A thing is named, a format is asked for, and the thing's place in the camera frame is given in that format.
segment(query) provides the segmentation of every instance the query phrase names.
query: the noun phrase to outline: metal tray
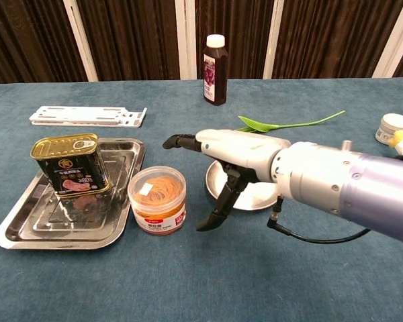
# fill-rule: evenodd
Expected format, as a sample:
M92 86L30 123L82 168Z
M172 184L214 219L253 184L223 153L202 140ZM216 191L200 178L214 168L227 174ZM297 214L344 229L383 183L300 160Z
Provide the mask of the metal tray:
M210 194L217 199L227 182L227 174L221 164L214 161L206 173L206 186ZM277 200L276 184L267 182L249 183L233 208L240 210L260 210L275 204Z
M111 188L59 199L39 171L0 225L1 247L94 250L118 239L130 211L127 186L142 166L145 146L118 138L100 138L99 146Z

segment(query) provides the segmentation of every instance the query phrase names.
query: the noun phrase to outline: table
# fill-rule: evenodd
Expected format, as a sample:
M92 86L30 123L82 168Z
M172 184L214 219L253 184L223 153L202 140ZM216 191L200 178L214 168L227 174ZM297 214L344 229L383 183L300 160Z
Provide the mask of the table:
M148 107L138 129L34 126L41 105ZM269 210L234 211L213 231L195 230L214 206L204 178L212 159L164 150L174 133L321 119L323 125L268 135L378 156L394 151L374 134L382 115L403 114L403 78L229 80L225 105L206 103L201 80L0 85L0 223L38 171L33 143L94 132L138 138L143 168L172 166L187 181L187 220L151 236L129 216L123 236L95 251L0 248L0 321L403 321L403 243L376 232L335 246L305 244L266 227ZM344 237L361 227L293 201L280 223L310 237Z

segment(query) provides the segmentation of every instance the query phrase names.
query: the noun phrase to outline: spam can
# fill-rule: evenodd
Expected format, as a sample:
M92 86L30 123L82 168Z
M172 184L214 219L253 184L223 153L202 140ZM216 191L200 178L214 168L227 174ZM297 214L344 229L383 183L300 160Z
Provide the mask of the spam can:
M106 191L109 177L93 133L44 138L31 151L60 197Z

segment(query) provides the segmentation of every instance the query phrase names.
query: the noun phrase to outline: round metal dish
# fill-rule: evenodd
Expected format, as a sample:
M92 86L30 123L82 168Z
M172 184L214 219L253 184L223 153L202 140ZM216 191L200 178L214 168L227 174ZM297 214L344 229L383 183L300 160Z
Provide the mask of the round metal dish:
M206 173L206 186L210 194L217 199L222 188L226 184L227 174L222 170L221 164L215 161L208 168ZM258 182L249 183L247 188L240 194L235 209L259 210L272 206L276 202L276 184Z

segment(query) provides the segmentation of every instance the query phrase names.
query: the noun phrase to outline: white plastic bracket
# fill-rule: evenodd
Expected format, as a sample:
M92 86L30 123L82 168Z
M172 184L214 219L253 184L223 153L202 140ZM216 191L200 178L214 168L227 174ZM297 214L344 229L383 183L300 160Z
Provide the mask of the white plastic bracket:
M124 107L41 106L31 117L33 125L140 127L147 108L129 112Z

